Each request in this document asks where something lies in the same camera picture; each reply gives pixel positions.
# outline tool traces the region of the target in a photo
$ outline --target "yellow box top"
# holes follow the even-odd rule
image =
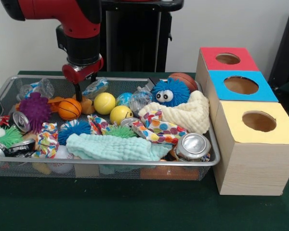
[[[239,143],[289,144],[289,116],[280,103],[221,101]]]

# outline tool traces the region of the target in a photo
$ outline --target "basketball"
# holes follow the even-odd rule
[[[81,115],[81,104],[72,98],[64,99],[59,104],[58,113],[63,120],[77,119]]]
[[[169,78],[173,78],[175,80],[179,80],[186,84],[189,91],[192,93],[195,90],[198,90],[196,82],[191,78],[188,74],[185,73],[172,73]]]

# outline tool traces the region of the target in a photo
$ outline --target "mint green towel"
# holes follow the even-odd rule
[[[70,135],[66,147],[81,159],[124,161],[159,161],[172,149],[172,145],[152,144],[143,138],[88,134]]]

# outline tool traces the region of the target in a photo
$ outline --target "yellow ball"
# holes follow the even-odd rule
[[[98,94],[94,99],[94,108],[101,115],[107,115],[116,106],[116,98],[107,92]]]
[[[121,121],[125,118],[133,117],[133,112],[127,106],[121,105],[115,107],[110,113],[110,122],[115,122],[120,125]]]

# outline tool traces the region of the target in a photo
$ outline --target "googly eyes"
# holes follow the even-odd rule
[[[173,93],[171,90],[161,90],[156,94],[156,100],[163,102],[170,102],[173,99]]]

